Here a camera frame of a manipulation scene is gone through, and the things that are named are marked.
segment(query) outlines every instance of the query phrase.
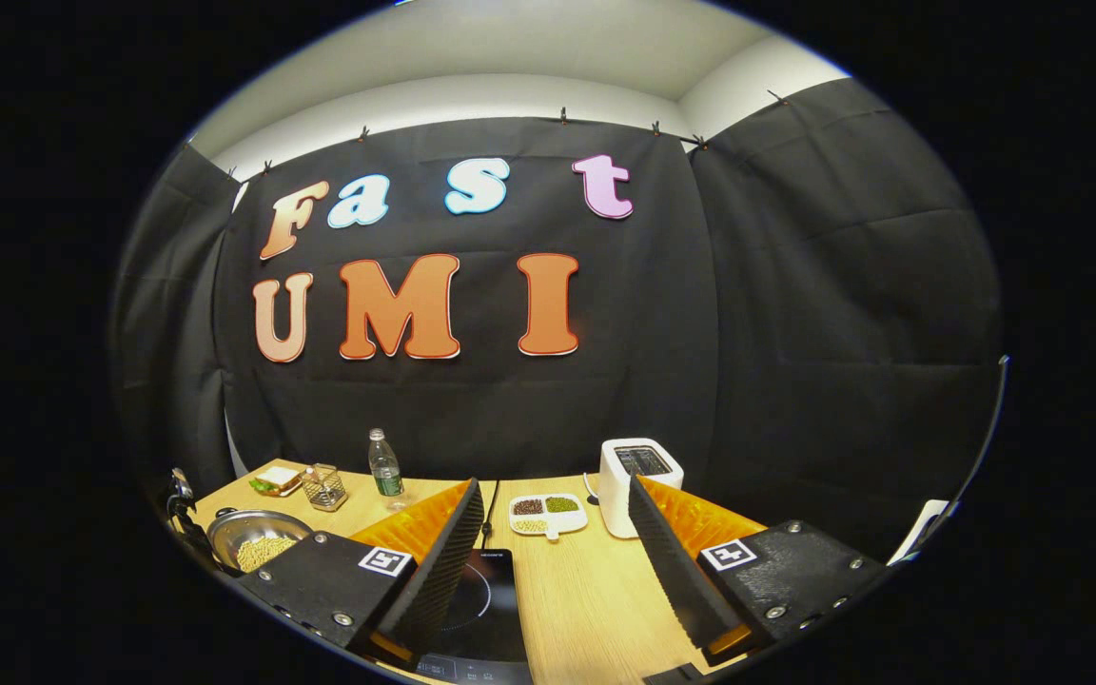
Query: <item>pink letter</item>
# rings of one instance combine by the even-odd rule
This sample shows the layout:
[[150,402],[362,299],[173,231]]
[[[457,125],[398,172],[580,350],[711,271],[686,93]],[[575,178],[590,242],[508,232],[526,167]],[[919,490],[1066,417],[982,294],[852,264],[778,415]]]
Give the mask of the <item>pink letter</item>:
[[582,174],[586,206],[592,213],[609,220],[621,220],[631,214],[631,202],[617,198],[617,181],[628,181],[628,170],[613,165],[612,157],[596,155],[575,161],[573,173]]

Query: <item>wire basket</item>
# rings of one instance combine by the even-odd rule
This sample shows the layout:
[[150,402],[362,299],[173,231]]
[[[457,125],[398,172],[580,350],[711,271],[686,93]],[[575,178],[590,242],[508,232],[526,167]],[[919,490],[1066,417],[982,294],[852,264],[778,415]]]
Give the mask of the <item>wire basket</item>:
[[335,512],[350,498],[334,465],[313,465],[301,478],[307,501],[321,512]]

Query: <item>black fabric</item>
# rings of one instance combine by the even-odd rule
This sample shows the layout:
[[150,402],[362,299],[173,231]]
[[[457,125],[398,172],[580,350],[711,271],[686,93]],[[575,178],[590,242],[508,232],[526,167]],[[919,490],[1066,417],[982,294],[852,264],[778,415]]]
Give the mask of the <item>black fabric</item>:
[[969,201],[852,81],[787,96],[690,152],[718,279],[710,469],[698,486],[886,560],[956,494],[991,421],[995,267]]
[[[606,220],[584,203],[571,163],[605,153],[630,172],[617,195],[633,203]],[[506,196],[491,213],[454,216],[444,206],[454,164],[501,157]],[[369,226],[328,226],[346,183],[391,179],[387,215]],[[292,250],[260,259],[275,201],[320,181]],[[340,269],[381,264],[400,289],[418,256],[460,260],[450,283],[452,359],[346,361],[346,286]],[[529,357],[518,256],[575,256],[569,282],[573,354]],[[592,472],[603,439],[648,436],[704,477],[717,400],[717,301],[699,194],[676,139],[605,123],[504,118],[435,123],[370,135],[278,164],[249,180],[232,214],[217,277],[214,333],[226,366],[231,437],[249,468],[278,455],[365,468],[366,433],[386,430],[406,476],[536,478]],[[256,346],[252,286],[313,274],[307,342],[274,364]],[[288,331],[288,295],[275,334]]]
[[214,269],[240,184],[183,148],[149,193],[117,274],[109,346],[118,412],[148,491],[184,469],[197,495],[235,480],[214,355]]

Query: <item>plate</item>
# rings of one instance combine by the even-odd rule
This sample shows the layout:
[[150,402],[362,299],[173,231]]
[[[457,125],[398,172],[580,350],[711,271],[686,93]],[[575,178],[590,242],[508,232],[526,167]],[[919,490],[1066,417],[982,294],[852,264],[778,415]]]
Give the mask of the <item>plate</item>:
[[[562,506],[574,506],[571,511],[551,511]],[[561,533],[584,528],[587,523],[586,510],[582,502],[570,493],[529,494],[510,500],[510,529],[518,535],[544,535],[557,540]]]

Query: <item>white tray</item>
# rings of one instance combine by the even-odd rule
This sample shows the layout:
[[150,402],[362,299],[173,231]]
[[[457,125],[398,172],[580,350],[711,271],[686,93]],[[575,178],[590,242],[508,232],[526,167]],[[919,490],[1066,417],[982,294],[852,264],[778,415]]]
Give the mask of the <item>white tray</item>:
[[[549,498],[571,500],[574,504],[578,504],[578,510],[571,512],[549,512]],[[539,507],[543,509],[544,513],[534,513],[534,515],[517,515],[514,513],[515,504],[530,500],[538,500]],[[549,540],[557,540],[561,533],[571,533],[573,530],[586,528],[587,521],[586,510],[583,510],[582,502],[578,498],[574,498],[574,495],[568,493],[529,494],[526,495],[526,498],[515,498],[510,500],[509,520],[510,529],[514,533],[517,533],[518,535],[544,535],[544,537],[548,537]],[[515,524],[523,522],[544,522],[545,528],[543,530],[520,530]]]

